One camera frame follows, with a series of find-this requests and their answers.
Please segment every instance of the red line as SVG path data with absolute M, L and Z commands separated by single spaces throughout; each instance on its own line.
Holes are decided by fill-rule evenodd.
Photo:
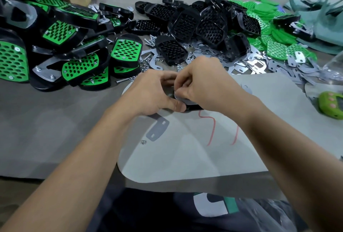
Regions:
M 236 135 L 235 135 L 235 139 L 234 139 L 234 142 L 231 144 L 231 145 L 234 145 L 237 141 L 237 138 L 238 138 L 238 131 L 239 131 L 239 126 L 237 125 L 237 130 L 236 130 Z
M 199 114 L 198 114 L 200 118 L 212 118 L 212 119 L 213 119 L 213 129 L 212 129 L 212 134 L 211 134 L 210 141 L 208 142 L 208 145 L 207 145 L 207 146 L 209 146 L 209 145 L 212 143 L 212 139 L 213 139 L 213 135 L 214 135 L 214 129 L 215 129 L 215 119 L 214 119 L 213 117 L 211 117 L 211 116 L 201 116 L 201 115 L 200 115 L 200 112 L 201 112 L 201 111 L 199 111 Z

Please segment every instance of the hand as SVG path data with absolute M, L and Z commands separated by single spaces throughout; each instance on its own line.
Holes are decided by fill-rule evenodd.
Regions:
M 199 104 L 203 109 L 234 117 L 233 112 L 249 94 L 223 69 L 215 57 L 200 56 L 178 73 L 174 90 L 177 96 Z
M 129 104 L 135 115 L 151 115 L 160 109 L 168 108 L 175 112 L 184 112 L 186 105 L 170 98 L 162 86 L 173 86 L 177 73 L 149 69 L 140 73 L 130 88 L 121 96 L 124 104 Z

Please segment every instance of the person's right arm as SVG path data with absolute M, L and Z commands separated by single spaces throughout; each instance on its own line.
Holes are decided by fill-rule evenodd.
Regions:
M 342 162 L 244 91 L 214 57 L 197 57 L 178 73 L 174 89 L 240 126 L 313 231 L 342 231 Z

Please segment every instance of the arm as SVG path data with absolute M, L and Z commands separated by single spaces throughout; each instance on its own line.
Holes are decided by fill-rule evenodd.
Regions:
M 173 85 L 176 75 L 155 70 L 140 74 L 1 232 L 85 231 L 117 163 L 131 120 L 161 108 L 179 112 L 186 109 L 185 104 L 169 98 L 162 89 L 162 85 Z
M 216 58 L 192 61 L 178 74 L 174 88 L 176 95 L 223 113 L 241 127 L 313 231 L 341 231 L 343 164 L 339 160 L 244 91 Z

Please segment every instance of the forearm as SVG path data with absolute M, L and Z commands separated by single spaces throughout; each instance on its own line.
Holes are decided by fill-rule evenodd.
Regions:
M 343 164 L 256 97 L 243 108 L 236 122 L 294 208 L 314 231 L 341 230 Z
M 109 108 L 76 149 L 4 225 L 5 231 L 84 231 L 117 163 L 133 116 Z

